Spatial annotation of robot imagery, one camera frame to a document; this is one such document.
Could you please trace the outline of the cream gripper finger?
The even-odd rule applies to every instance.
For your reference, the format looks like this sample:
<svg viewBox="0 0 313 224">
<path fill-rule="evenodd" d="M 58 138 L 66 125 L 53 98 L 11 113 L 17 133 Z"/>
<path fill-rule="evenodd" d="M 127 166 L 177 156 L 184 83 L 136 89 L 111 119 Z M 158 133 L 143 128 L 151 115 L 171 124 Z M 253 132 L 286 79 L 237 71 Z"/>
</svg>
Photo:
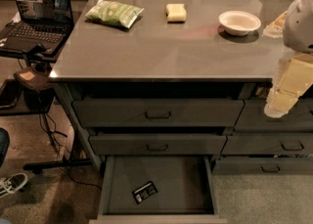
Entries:
<svg viewBox="0 0 313 224">
<path fill-rule="evenodd" d="M 289 113 L 298 99 L 277 91 L 270 91 L 266 99 L 264 113 L 272 118 L 280 118 Z"/>
<path fill-rule="evenodd" d="M 300 97 L 313 84 L 313 56 L 293 56 L 285 68 L 278 89 L 281 93 Z"/>
</svg>

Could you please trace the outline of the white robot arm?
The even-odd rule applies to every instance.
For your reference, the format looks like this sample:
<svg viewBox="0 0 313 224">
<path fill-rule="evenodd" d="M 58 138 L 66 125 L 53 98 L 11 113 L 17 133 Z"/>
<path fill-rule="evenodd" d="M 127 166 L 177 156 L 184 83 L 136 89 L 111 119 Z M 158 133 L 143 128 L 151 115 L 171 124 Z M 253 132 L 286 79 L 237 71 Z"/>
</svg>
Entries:
<svg viewBox="0 0 313 224">
<path fill-rule="evenodd" d="M 278 61 L 264 113 L 272 118 L 288 114 L 313 85 L 313 0 L 294 0 L 285 12 L 284 45 L 293 50 Z"/>
</svg>

